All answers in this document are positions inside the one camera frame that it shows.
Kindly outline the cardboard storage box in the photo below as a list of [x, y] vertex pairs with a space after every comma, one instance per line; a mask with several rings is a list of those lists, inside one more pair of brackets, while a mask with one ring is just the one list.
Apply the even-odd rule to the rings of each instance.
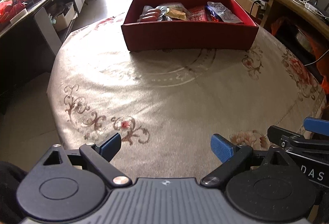
[[60, 32], [66, 29], [75, 17], [76, 11], [73, 2], [66, 3], [60, 7], [53, 16], [53, 20], [55, 21], [55, 23], [53, 23], [53, 27], [55, 31]]

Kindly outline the grey patterned snack packet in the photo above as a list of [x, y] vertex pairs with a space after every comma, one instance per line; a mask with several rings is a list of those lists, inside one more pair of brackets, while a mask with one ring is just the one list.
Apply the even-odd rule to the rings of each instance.
[[226, 6], [222, 3], [208, 2], [207, 6], [209, 6], [225, 23], [233, 23], [240, 24], [243, 21], [238, 18], [235, 14], [231, 12]]

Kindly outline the red chinese snack packet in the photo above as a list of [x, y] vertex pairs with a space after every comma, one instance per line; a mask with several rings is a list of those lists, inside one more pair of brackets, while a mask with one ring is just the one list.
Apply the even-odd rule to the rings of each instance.
[[206, 22], [207, 21], [207, 14], [205, 6], [194, 7], [189, 10], [188, 19], [190, 21], [196, 22]]

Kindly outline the white power strip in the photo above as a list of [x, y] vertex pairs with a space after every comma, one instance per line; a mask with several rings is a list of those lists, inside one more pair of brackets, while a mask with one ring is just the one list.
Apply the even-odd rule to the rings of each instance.
[[328, 16], [324, 15], [322, 12], [320, 12], [315, 6], [313, 6], [310, 3], [305, 3], [305, 8], [316, 15], [319, 15], [323, 18], [328, 18]]

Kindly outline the sausage packet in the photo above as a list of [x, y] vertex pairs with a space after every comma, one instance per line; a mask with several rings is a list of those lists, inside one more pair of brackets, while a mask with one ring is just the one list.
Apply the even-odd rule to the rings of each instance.
[[152, 8], [151, 6], [144, 6], [142, 14], [139, 16], [137, 22], [161, 22], [171, 21], [172, 19], [166, 15], [166, 6], [157, 6]]

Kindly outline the floral beige tablecloth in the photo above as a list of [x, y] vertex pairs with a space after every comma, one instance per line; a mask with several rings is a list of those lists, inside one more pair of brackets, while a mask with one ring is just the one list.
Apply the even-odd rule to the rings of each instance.
[[47, 96], [62, 144], [77, 149], [119, 133], [112, 165], [131, 178], [202, 178], [219, 166], [212, 134], [267, 150], [268, 127], [306, 138], [325, 93], [276, 38], [259, 28], [248, 51], [129, 52], [124, 15], [72, 32], [52, 68]]

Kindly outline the gold brown snack packet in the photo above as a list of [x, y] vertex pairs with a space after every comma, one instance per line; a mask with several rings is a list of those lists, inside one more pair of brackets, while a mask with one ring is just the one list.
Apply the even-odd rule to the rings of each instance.
[[167, 8], [166, 16], [171, 19], [178, 19], [181, 21], [188, 21], [188, 17], [184, 11], [174, 9], [174, 8]]

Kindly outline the red cardboard box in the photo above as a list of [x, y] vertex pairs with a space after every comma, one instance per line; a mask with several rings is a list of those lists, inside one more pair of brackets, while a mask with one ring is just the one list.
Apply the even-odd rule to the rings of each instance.
[[[155, 21], [139, 22], [144, 6], [163, 3], [182, 3], [186, 9], [204, 6], [207, 2], [222, 3], [241, 23], [210, 21]], [[132, 0], [121, 26], [129, 51], [155, 49], [237, 49], [251, 48], [258, 32], [258, 25], [236, 0]]]

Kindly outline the long dark side table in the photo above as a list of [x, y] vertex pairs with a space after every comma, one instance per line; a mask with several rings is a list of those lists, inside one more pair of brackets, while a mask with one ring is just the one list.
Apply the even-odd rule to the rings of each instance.
[[56, 55], [72, 29], [58, 35], [47, 14], [56, 3], [73, 3], [80, 13], [85, 0], [41, 0], [25, 16], [1, 31], [1, 114], [13, 91], [45, 72], [51, 72]]

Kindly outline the blue snack packet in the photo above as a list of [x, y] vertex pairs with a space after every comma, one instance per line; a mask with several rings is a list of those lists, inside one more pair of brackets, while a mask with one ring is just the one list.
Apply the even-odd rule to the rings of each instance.
[[205, 6], [208, 22], [222, 22], [221, 18], [209, 7]]

